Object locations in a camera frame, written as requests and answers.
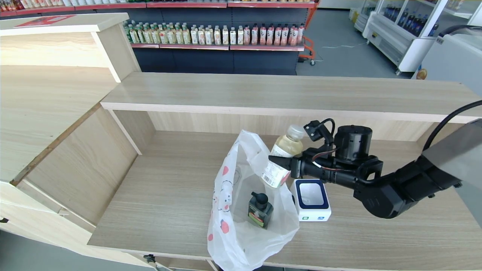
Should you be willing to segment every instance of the bottle label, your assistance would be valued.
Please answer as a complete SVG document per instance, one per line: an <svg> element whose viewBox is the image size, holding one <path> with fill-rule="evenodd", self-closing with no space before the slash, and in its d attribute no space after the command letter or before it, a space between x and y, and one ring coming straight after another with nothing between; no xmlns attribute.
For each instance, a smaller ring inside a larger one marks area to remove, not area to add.
<svg viewBox="0 0 482 271"><path fill-rule="evenodd" d="M271 150L271 155L274 156L281 156L281 157L293 157L290 153L284 151L277 145L273 146ZM261 178L265 181L269 186L277 188L281 186L288 176L290 175L290 171L284 169L283 167L268 161L268 166L265 168L263 173L261 174Z"/></svg>

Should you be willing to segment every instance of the robotic arm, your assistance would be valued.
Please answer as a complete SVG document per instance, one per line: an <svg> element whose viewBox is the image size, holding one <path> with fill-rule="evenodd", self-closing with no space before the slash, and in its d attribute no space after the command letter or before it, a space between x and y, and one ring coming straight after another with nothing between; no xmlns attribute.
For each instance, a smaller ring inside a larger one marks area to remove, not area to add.
<svg viewBox="0 0 482 271"><path fill-rule="evenodd" d="M291 177L305 175L323 183L335 183L353 189L353 197L373 215L394 218L425 197L461 181L480 179L482 165L482 119L465 124L439 143L430 147L437 133L455 115L482 105L478 101L448 115L429 136L422 154L397 171L381 176L383 162L369 155L372 129L364 126L341 126L336 135L335 122L312 121L304 129L312 141L324 138L320 148L308 148L292 157L270 156L269 160L291 170ZM331 122L331 132L325 123Z"/></svg>

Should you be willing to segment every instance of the plastic bag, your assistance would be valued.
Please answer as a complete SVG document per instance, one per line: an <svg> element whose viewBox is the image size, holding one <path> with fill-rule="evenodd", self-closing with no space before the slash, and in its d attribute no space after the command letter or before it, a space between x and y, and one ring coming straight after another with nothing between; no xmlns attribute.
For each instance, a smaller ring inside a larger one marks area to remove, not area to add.
<svg viewBox="0 0 482 271"><path fill-rule="evenodd" d="M286 184L265 187L259 178L269 150L254 133L241 131L214 181L208 251L225 271L251 271L278 253L299 229L298 214ZM273 205L267 229L248 217L251 192L265 193Z"/></svg>

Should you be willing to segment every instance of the black cable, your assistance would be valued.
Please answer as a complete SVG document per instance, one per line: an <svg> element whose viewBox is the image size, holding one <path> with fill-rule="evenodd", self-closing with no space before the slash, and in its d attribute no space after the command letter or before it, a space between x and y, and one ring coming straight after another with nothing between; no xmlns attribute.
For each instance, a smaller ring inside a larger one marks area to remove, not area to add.
<svg viewBox="0 0 482 271"><path fill-rule="evenodd" d="M468 105L465 105L465 106L462 106L461 108L455 110L454 112L450 113L447 117L445 117L445 119L443 119L439 125L437 125L437 127L435 127L435 129L432 131L432 133L430 134L430 136L427 138L427 141L425 142L425 145L423 146L423 150L426 150L428 148L430 148L430 145L432 145L432 141L433 139L435 139L435 137L437 136L437 134L440 132L440 130L453 118L455 117L456 115L466 111L466 110L469 110L471 108L474 108L476 106L481 106L482 105L482 100L480 101L477 101L477 102L473 102L471 104L468 104Z"/></svg>
<svg viewBox="0 0 482 271"><path fill-rule="evenodd" d="M334 121L333 119L328 118L328 119L322 121L322 122L320 123L320 125L325 124L326 122L331 122L331 123L332 123L332 131L331 131L331 134L332 134L332 136L333 136L333 134L335 133L335 121Z"/></svg>

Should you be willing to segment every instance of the wooden panel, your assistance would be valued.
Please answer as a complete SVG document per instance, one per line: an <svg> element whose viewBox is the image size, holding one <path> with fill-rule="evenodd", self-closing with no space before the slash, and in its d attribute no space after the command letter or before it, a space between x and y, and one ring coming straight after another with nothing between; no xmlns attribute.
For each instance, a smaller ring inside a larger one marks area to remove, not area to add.
<svg viewBox="0 0 482 271"><path fill-rule="evenodd" d="M214 178L236 137L156 132L147 151L136 158L89 244L210 259L207 229ZM262 138L269 148L276 140L275 136ZM305 148L317 146L306 140L304 144ZM370 153L384 161L384 174L420 154L416 142L377 140L372 141ZM330 220L300 223L293 240L266 264L318 270L482 268L482 231L454 189L424 199L394 219L369 214L347 188L328 184L326 189L333 210ZM444 219L448 210L456 211Z"/></svg>
<svg viewBox="0 0 482 271"><path fill-rule="evenodd" d="M138 154L142 154L154 135L154 125L147 112L109 110Z"/></svg>
<svg viewBox="0 0 482 271"><path fill-rule="evenodd" d="M112 110L440 122L479 100L456 82L248 74L132 73L105 99ZM451 122L482 116L474 108Z"/></svg>
<svg viewBox="0 0 482 271"><path fill-rule="evenodd" d="M435 130L435 127L439 125L438 123L432 123L432 125L423 133L422 136L417 140L417 143L421 148L425 145L425 142L427 141L428 137L430 134ZM446 138L448 135L451 133L455 132L458 130L460 127L464 126L463 124L459 123L447 123L441 130L440 132L435 136L435 138L432 141L432 145L435 143L439 142L440 140Z"/></svg>
<svg viewBox="0 0 482 271"><path fill-rule="evenodd" d="M25 179L96 225L136 155L109 113L100 108Z"/></svg>
<svg viewBox="0 0 482 271"><path fill-rule="evenodd" d="M15 234L64 247L81 255L122 263L148 266L120 251L87 246L91 233L46 208L8 183L0 183L0 216L9 219L1 225Z"/></svg>
<svg viewBox="0 0 482 271"><path fill-rule="evenodd" d="M91 34L117 83L120 83L131 72L141 71L120 24Z"/></svg>
<svg viewBox="0 0 482 271"><path fill-rule="evenodd" d="M247 130L260 135L280 136L286 134L290 124L305 125L312 120L322 121L331 116L323 114L316 118L286 116L255 116L233 114L204 114L176 112L148 112L158 131L182 131L238 134ZM336 118L336 127L363 125L373 130L374 140L416 141L430 127L431 122L409 122L390 120L367 120Z"/></svg>
<svg viewBox="0 0 482 271"><path fill-rule="evenodd" d="M2 181L13 180L116 85L107 68L0 69Z"/></svg>
<svg viewBox="0 0 482 271"><path fill-rule="evenodd" d="M8 36L0 40L2 65L108 67L90 33Z"/></svg>

